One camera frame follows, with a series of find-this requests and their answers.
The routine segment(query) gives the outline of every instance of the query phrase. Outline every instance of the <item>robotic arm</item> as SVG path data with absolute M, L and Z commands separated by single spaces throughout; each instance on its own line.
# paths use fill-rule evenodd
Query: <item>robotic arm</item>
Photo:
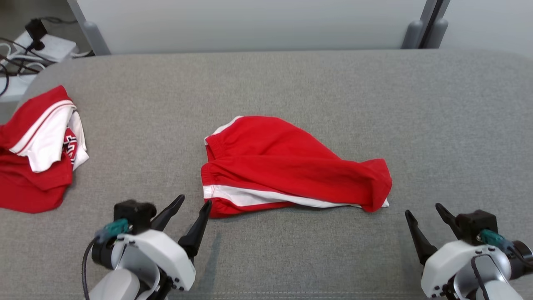
M 424 265 L 422 290 L 426 296 L 448 300 L 522 300 L 510 280 L 533 272 L 533 254 L 521 241 L 498 234 L 496 216 L 477 210 L 453 216 L 436 205 L 457 241 L 437 249 L 431 245 L 413 214 L 405 212 L 420 263 Z
M 204 204 L 187 235 L 176 243 L 163 230 L 184 199 L 184 195 L 178 196 L 157 216 L 151 203 L 127 200 L 115 205 L 115 221 L 96 233 L 91 251 L 95 263 L 112 271 L 86 294 L 86 299 L 164 300 L 171 289 L 187 291 L 192 287 L 196 276 L 193 260 L 204 235 L 211 201 Z M 84 293 L 90 246 L 82 271 Z

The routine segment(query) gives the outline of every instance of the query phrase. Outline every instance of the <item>white wall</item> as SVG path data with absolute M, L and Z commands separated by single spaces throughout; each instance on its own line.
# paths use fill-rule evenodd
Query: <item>white wall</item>
M 113 54 L 400 48 L 425 2 L 78 0 Z
M 441 49 L 510 51 L 533 59 L 533 1 L 451 0 Z

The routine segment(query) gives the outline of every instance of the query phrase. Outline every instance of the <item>gray metal leg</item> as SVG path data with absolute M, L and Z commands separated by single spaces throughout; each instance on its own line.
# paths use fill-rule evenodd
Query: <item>gray metal leg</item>
M 448 28 L 443 20 L 450 0 L 427 0 L 420 20 L 407 27 L 402 49 L 438 48 Z
M 111 52 L 107 47 L 106 42 L 104 41 L 102 34 L 98 30 L 98 26 L 90 21 L 85 19 L 82 9 L 79 7 L 76 0 L 67 0 L 70 5 L 70 9 L 74 13 L 76 20 L 78 20 L 80 27 L 82 28 L 89 45 L 94 51 L 95 55 L 110 55 Z

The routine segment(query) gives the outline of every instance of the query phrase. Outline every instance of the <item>gray fabric surface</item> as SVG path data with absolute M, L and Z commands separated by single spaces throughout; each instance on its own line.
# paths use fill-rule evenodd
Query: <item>gray fabric surface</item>
M 5 124 L 11 119 L 15 109 L 17 108 L 17 102 L 0 102 L 0 124 Z
M 79 59 L 47 68 L 27 98 L 63 84 L 90 159 L 57 210 L 0 210 L 0 299 L 82 298 L 80 264 L 116 202 L 161 209 L 177 239 L 202 206 L 203 138 L 236 115 L 274 115 L 340 157 L 385 158 L 391 206 L 285 208 L 210 220 L 197 281 L 171 299 L 424 299 L 404 211 L 437 247 L 434 209 L 484 209 L 533 246 L 533 62 L 480 51 L 178 54 Z M 88 264 L 88 284 L 107 272 Z M 533 298 L 533 277 L 513 281 Z

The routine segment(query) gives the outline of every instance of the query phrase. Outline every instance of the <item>folded clothing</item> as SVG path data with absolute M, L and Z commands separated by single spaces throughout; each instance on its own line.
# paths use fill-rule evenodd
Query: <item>folded clothing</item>
M 88 159 L 76 106 L 63 86 L 24 103 L 0 126 L 0 207 L 58 207 L 72 171 Z
M 205 138 L 201 169 L 211 217 L 300 204 L 388 207 L 392 179 L 383 159 L 354 162 L 276 117 L 239 116 Z

